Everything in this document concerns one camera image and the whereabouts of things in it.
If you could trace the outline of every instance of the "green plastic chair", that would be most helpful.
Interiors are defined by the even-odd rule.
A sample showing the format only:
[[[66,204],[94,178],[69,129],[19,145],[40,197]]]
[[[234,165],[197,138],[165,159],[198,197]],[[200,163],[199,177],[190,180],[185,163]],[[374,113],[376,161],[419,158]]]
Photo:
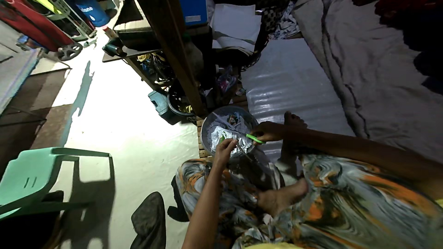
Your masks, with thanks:
[[[90,202],[42,202],[57,180],[62,161],[72,156],[111,157],[104,152],[59,147],[21,152],[8,163],[0,182],[0,220],[87,207]]]

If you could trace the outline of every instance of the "red cloth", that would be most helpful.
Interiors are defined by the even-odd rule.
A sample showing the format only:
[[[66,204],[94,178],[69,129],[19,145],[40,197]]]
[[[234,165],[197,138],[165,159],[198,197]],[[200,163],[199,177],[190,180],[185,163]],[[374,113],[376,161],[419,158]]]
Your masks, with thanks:
[[[57,26],[55,26],[45,16],[41,15],[34,8],[26,2],[26,0],[7,0],[7,2],[20,11],[23,15],[29,18],[40,29],[44,30],[51,37],[56,39],[58,43],[69,45],[73,41],[65,33],[63,33]],[[34,41],[45,46],[50,51],[56,52],[58,49],[57,43],[46,36],[23,17],[19,16],[15,11],[0,4],[0,19],[10,26],[14,27],[24,35],[29,36]]]

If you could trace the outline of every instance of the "orange and gray fabric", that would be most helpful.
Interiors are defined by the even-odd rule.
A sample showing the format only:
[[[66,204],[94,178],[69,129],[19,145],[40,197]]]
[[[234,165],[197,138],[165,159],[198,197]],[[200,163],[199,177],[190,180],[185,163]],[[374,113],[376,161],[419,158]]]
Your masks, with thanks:
[[[254,213],[257,188],[224,172],[215,248],[290,246],[283,242],[305,249],[440,248],[443,244],[443,208],[406,182],[364,162],[325,155],[300,158],[309,192],[268,225]],[[209,166],[190,160],[176,174],[188,215]]]

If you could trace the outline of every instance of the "scissors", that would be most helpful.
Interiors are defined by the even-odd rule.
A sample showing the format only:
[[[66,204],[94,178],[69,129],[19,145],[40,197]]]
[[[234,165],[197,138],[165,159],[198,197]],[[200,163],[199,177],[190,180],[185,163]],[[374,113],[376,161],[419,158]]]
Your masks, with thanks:
[[[255,137],[255,136],[253,136],[253,135],[251,135],[251,134],[245,134],[245,133],[241,133],[241,132],[238,132],[238,131],[236,131],[235,130],[235,128],[230,124],[230,123],[228,123],[228,122],[226,122],[225,120],[223,120],[219,115],[217,115],[216,113],[213,113],[221,122],[223,122],[227,127],[228,127],[228,130],[230,130],[230,131],[232,131],[232,132],[236,132],[236,133],[239,133],[239,134],[242,134],[242,135],[244,135],[245,137],[247,137],[247,138],[250,138],[250,139],[252,139],[252,140],[254,140],[254,141],[256,141],[257,143],[259,143],[259,144],[265,144],[266,142],[262,142],[262,141],[260,141],[260,140],[258,140],[257,139],[257,137]]]
[[[232,131],[232,132],[239,133],[239,134],[242,134],[242,135],[244,135],[245,137],[250,138],[250,139],[256,141],[256,142],[259,143],[259,144],[265,144],[265,143],[266,143],[266,142],[262,142],[262,141],[258,140],[256,136],[253,136],[253,135],[251,135],[251,134],[245,134],[245,133],[241,133],[241,132],[233,131],[233,130],[231,130],[231,131]]]

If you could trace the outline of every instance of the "chair backrest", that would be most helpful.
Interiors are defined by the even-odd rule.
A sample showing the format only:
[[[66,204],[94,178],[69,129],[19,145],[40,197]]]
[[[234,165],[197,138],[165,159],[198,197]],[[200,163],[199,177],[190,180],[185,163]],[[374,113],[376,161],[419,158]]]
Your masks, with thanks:
[[[58,155],[51,154],[51,148],[44,148],[23,151],[17,159],[11,160],[0,182],[0,205],[43,190],[51,180],[54,167],[57,167],[56,173],[59,171],[60,165],[57,164],[61,164],[61,161],[58,162],[57,157]],[[49,189],[36,198],[43,198]]]

